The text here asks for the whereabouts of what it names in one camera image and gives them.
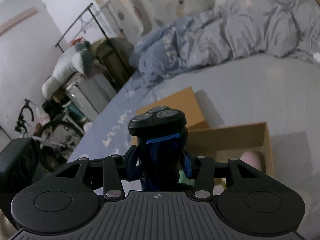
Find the black blue electric shaver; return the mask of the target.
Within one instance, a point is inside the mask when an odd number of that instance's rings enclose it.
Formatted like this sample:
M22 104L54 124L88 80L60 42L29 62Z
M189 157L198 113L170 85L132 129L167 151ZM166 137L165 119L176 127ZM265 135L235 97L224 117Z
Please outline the black blue electric shaver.
M133 117L129 134L137 138L137 158L144 191L175 191L179 158L187 142L185 114L168 106L154 107Z

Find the open cardboard box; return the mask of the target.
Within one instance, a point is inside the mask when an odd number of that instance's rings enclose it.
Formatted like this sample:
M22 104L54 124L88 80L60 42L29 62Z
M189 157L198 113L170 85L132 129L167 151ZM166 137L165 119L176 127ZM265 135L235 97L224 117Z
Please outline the open cardboard box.
M272 207L283 203L287 189L273 177L273 157L267 123L223 127L191 131L184 147L193 157L204 155L215 161L214 191L211 199L194 199L192 191L188 198L201 204L208 203L230 216L231 207L242 211L264 214L260 204ZM263 155L264 172L240 160L246 150L255 150Z

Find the pink computer mouse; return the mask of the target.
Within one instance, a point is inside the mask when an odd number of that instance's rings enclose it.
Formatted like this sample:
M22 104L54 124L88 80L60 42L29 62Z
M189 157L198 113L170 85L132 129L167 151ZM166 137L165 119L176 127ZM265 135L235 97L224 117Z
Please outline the pink computer mouse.
M255 150L246 150L240 157L240 160L251 165L257 170L264 172L265 169L265 160L263 155L260 152Z

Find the orange cardboard box lid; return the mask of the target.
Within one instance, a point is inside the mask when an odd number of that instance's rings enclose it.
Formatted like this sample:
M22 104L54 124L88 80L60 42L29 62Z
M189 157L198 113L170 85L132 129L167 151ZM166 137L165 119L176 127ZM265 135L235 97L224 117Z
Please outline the orange cardboard box lid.
M208 122L202 113L199 102L191 87L187 87L161 100L137 109L136 115L144 114L148 110L158 106L167 106L170 109L180 110L185 114L187 123L185 130L182 129L182 135L180 135L180 139L184 139L185 142L187 142L188 135L191 131L209 128Z

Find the black bicycle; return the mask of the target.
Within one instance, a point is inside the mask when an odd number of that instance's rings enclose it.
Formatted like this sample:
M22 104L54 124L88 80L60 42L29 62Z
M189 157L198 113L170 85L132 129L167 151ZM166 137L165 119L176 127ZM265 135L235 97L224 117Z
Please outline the black bicycle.
M84 132L69 117L69 109L63 108L53 119L40 124L33 134L28 132L29 124L24 119L23 111L30 111L31 120L35 121L35 115L31 108L32 102L24 100L15 126L15 132L20 137L31 137L40 148L40 163L48 172L56 171L60 166L67 163L73 151L79 145Z

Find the pineapple pattern curtain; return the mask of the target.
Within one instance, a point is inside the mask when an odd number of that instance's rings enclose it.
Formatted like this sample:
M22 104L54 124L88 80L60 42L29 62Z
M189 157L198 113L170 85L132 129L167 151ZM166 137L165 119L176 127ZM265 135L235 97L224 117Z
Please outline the pineapple pattern curtain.
M177 18L212 9L215 0L95 0L117 36L136 43Z

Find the black clothes rack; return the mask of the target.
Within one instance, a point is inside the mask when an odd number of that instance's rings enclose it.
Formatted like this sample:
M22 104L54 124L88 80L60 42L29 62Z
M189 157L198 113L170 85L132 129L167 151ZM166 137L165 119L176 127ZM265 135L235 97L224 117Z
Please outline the black clothes rack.
M96 14L93 13L91 7L94 8L94 5L93 3L90 3L82 12L81 14L74 20L74 22L68 27L68 29L65 31L65 33L60 37L60 39L57 41L57 43L55 44L55 48L59 48L62 53L64 53L65 51L62 49L62 47L60 46L60 43L62 42L62 40L65 38L65 36L68 34L68 32L74 27L74 25L76 24L76 22L78 22L79 20L83 20L82 19L82 16L86 13L86 12L89 12L90 15L92 16L92 20L96 23L96 25L98 26L99 30L101 31L101 33L103 34L103 36L105 37L105 39L103 40L103 43L105 43L108 47L110 47L111 49L111 54L114 54L116 55L116 57L118 58L118 61L124 66L124 61L123 59L120 57L120 54L117 52L115 46L112 44L111 40L108 38L107 34L105 33L104 29L102 28L100 22L98 21L97 19L97 16L99 16L99 13L98 11L96 12ZM81 30L83 33L86 32L86 26L90 23L87 22L85 23L85 25L81 25ZM88 40L86 40L85 38L83 37L80 37L76 40L74 40L74 44L77 44L79 42L82 42L84 43L84 45L89 48L89 49L92 49L91 45L92 43L90 43ZM120 81L117 81L116 79L116 76L114 76L110 71L109 69L106 67L106 72L108 72L107 74L107 77L110 77L111 79L111 85L113 86L113 88L116 90L116 92L119 92L121 87L123 87L123 85L120 85Z

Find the grey blue crumpled duvet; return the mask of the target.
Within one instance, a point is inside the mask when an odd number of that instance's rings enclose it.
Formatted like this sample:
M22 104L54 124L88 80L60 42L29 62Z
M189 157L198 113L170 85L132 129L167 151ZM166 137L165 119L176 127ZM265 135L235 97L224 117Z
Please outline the grey blue crumpled duvet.
M207 66L265 53L315 62L316 0L227 0L175 20L143 37L130 64L144 86Z

